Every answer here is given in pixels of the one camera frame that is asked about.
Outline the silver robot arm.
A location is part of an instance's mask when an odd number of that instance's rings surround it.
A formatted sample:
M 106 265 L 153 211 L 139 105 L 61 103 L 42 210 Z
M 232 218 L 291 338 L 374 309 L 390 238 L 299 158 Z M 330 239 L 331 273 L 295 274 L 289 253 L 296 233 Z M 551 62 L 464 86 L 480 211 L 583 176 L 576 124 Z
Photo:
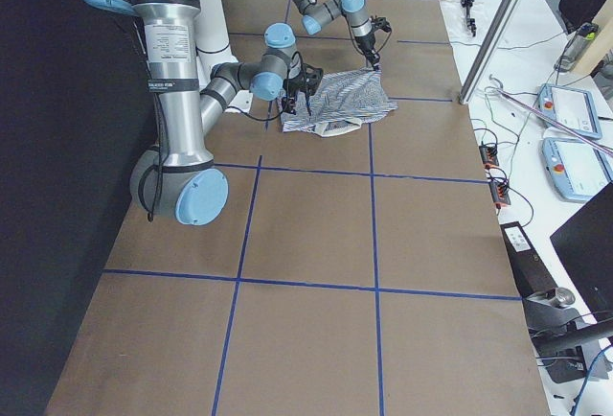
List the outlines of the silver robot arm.
M 228 180 L 214 165 L 205 137 L 239 92 L 263 101 L 284 96 L 295 105 L 310 97 L 323 71 L 304 63 L 291 27 L 275 23 L 264 33 L 266 49 L 256 62 L 240 62 L 220 51 L 210 57 L 207 83 L 200 59 L 215 37 L 226 38 L 220 0 L 83 0 L 91 7 L 130 15 L 143 25 L 130 34 L 146 66 L 158 141 L 136 163 L 130 177 L 133 200 L 153 220 L 205 225 L 222 211 Z
M 308 35 L 317 35 L 330 23 L 343 17 L 351 39 L 361 55 L 375 71 L 380 69 L 380 54 L 375 45 L 375 32 L 392 31 L 385 17 L 371 16 L 365 0 L 292 0 L 302 16 Z

